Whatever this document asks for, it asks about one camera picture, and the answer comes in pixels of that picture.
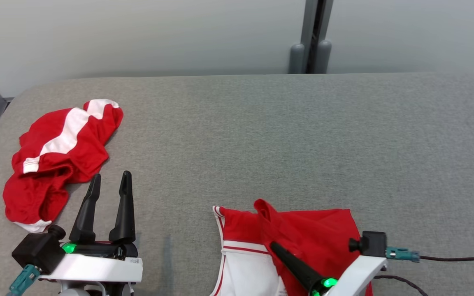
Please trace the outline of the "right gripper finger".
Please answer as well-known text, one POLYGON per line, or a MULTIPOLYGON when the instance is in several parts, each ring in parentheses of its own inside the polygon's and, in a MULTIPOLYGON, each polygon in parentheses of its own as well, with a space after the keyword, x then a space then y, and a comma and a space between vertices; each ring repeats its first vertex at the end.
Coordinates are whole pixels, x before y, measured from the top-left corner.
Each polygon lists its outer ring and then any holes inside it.
POLYGON ((305 292, 308 292, 308 294, 324 293, 324 286, 322 285, 324 277, 321 274, 291 254, 281 244, 273 241, 270 243, 270 248, 288 271, 297 279, 305 292))

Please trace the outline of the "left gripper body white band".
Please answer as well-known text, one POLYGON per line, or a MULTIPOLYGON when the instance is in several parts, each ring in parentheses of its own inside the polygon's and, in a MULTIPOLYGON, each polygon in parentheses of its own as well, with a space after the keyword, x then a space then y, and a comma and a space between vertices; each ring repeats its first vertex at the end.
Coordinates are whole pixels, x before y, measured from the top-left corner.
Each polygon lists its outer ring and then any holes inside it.
POLYGON ((52 273, 40 275, 39 280, 102 283, 138 283, 142 280, 143 260, 138 257, 133 243, 63 242, 60 247, 66 255, 52 273))

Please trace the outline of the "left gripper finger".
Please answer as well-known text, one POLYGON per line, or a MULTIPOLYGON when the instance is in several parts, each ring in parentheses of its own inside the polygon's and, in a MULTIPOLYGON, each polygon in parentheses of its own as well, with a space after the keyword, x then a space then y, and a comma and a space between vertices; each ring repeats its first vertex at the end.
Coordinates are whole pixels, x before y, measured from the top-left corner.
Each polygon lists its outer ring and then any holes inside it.
POLYGON ((124 171, 121 179, 120 202, 117 209, 115 226, 109 233, 113 243, 133 243, 136 240, 133 182, 130 171, 124 171))
POLYGON ((87 193, 82 200, 77 217, 74 221, 69 240, 75 243, 94 243, 96 234, 93 230, 96 202, 100 196, 100 174, 90 181, 87 193))

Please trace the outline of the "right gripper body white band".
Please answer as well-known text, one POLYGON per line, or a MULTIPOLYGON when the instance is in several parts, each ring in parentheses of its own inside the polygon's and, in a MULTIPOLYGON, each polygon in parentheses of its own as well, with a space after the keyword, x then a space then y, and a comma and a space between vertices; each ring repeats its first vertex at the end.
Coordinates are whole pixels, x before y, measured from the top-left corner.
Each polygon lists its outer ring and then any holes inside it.
POLYGON ((360 255, 341 275, 336 285, 326 292, 311 291, 311 296, 357 296, 387 266, 386 257, 360 255))

